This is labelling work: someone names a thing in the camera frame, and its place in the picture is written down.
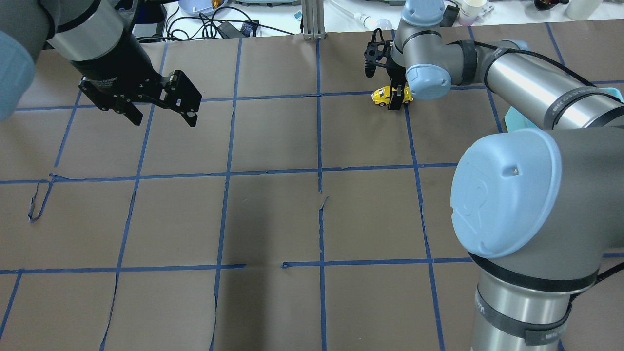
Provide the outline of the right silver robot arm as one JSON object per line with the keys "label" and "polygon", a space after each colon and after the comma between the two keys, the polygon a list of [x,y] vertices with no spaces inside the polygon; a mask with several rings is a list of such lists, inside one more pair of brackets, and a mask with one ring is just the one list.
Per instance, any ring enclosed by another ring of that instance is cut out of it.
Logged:
{"label": "right silver robot arm", "polygon": [[390,109],[433,100],[451,86],[482,83],[535,124],[477,140],[454,173],[455,235],[481,269],[473,351],[555,351],[573,301],[623,246],[623,104],[521,41],[493,44],[439,33],[441,0],[404,3],[394,40],[370,42],[391,79]]}

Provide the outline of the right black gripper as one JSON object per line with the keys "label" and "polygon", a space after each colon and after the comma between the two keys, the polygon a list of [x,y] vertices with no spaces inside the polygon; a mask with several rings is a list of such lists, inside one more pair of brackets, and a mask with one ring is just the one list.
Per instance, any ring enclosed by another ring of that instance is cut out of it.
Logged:
{"label": "right black gripper", "polygon": [[388,110],[399,111],[404,101],[406,70],[393,59],[392,50],[393,42],[384,40],[383,30],[381,28],[374,29],[371,40],[365,49],[365,76],[367,78],[374,77],[377,67],[383,67],[386,70],[391,81]]}

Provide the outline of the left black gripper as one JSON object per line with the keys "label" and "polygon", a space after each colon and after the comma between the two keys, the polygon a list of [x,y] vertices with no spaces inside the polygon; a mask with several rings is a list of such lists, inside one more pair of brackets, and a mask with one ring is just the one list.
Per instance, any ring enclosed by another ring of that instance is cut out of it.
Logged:
{"label": "left black gripper", "polygon": [[163,82],[136,37],[123,32],[112,49],[90,60],[78,62],[83,75],[80,90],[96,107],[124,115],[140,126],[143,113],[134,102],[149,102],[179,113],[191,127],[196,126],[201,93],[181,70],[174,70]]}

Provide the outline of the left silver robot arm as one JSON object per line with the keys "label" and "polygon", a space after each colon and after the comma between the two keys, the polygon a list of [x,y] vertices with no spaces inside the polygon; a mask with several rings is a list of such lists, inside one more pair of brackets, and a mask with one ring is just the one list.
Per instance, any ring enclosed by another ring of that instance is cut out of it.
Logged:
{"label": "left silver robot arm", "polygon": [[201,93],[181,70],[159,74],[123,17],[106,0],[1,2],[1,120],[7,120],[34,80],[49,43],[82,74],[79,89],[100,110],[140,126],[135,103],[150,103],[197,123]]}

